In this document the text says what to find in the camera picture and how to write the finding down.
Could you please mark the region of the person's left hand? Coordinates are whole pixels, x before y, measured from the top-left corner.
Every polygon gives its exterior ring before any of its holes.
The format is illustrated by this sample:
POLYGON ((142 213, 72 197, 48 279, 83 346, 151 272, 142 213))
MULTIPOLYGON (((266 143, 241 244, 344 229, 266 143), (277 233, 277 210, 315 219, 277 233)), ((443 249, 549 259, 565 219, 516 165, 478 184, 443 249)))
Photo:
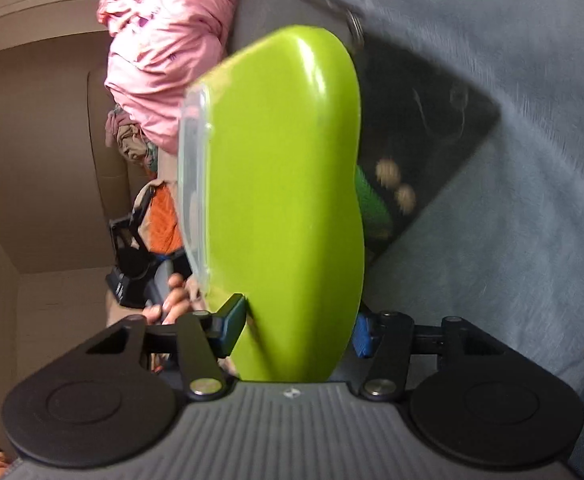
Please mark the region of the person's left hand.
POLYGON ((162 304, 146 307, 142 315, 150 325, 175 324, 187 313, 205 311, 206 304, 194 275, 184 278, 175 273, 168 279, 169 294, 162 304))

